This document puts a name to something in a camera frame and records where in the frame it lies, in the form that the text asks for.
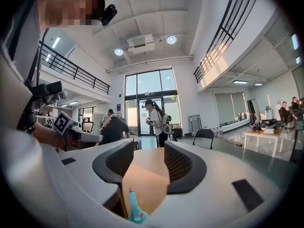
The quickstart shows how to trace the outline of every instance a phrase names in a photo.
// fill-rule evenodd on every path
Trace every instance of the cable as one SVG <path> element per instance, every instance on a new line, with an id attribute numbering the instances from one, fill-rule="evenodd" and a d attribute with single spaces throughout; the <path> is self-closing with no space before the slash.
<path id="1" fill-rule="evenodd" d="M 46 37 L 46 35 L 47 35 L 48 30 L 49 30 L 49 28 L 47 28 L 46 31 L 44 32 L 43 37 L 42 37 L 42 41 L 41 41 L 41 47 L 40 47 L 40 51 L 39 51 L 38 65 L 37 65 L 37 80 L 36 80 L 36 86 L 39 85 L 39 77 L 40 77 L 40 70 L 41 70 L 40 64 L 41 64 L 42 47 L 43 47 L 43 45 L 44 45 L 44 39 L 45 39 L 45 37 Z"/>

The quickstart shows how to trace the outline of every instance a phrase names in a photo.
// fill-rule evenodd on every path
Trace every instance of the cyan object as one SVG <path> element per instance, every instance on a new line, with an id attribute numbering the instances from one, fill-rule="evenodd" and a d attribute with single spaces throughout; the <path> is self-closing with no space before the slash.
<path id="1" fill-rule="evenodd" d="M 136 224 L 142 224 L 146 221 L 149 215 L 137 206 L 135 192 L 131 191 L 130 189 L 129 195 L 131 203 L 131 215 L 129 216 L 129 221 L 132 221 Z"/>

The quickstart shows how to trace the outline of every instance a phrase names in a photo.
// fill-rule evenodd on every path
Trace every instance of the camera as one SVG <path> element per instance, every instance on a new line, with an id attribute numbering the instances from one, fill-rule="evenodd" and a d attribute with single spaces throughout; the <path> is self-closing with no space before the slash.
<path id="1" fill-rule="evenodd" d="M 111 20 L 114 18 L 114 16 L 117 14 L 117 9 L 114 4 L 110 4 L 104 11 L 104 14 L 102 18 L 100 19 L 100 22 L 103 26 L 107 26 Z"/>

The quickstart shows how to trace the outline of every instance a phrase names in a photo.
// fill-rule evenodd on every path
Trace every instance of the chair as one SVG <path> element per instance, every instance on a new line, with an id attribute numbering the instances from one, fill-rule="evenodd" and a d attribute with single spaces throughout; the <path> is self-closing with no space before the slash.
<path id="1" fill-rule="evenodd" d="M 94 123 L 91 122 L 91 118 L 90 117 L 85 117 L 82 120 L 82 131 L 87 132 L 87 133 L 91 133 L 92 129 L 93 129 Z"/>
<path id="2" fill-rule="evenodd" d="M 212 143 L 213 143 L 213 132 L 210 129 L 200 129 L 196 132 L 194 139 L 193 139 L 193 143 L 192 145 L 195 145 L 195 139 L 198 138 L 206 138 L 206 139 L 211 139 L 211 145 L 210 145 L 210 149 L 212 150 Z"/>

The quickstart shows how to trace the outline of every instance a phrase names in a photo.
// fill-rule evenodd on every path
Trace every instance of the railing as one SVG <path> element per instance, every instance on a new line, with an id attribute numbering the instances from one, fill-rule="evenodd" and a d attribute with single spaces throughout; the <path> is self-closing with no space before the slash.
<path id="1" fill-rule="evenodd" d="M 86 86 L 101 91 L 107 95 L 109 94 L 110 86 L 108 84 L 78 67 L 76 64 L 72 63 L 70 60 L 57 53 L 46 44 L 43 44 L 42 46 L 41 63 Z"/>
<path id="2" fill-rule="evenodd" d="M 241 30 L 256 0 L 229 0 L 224 17 L 204 58 L 194 72 L 199 82 L 215 65 Z"/>

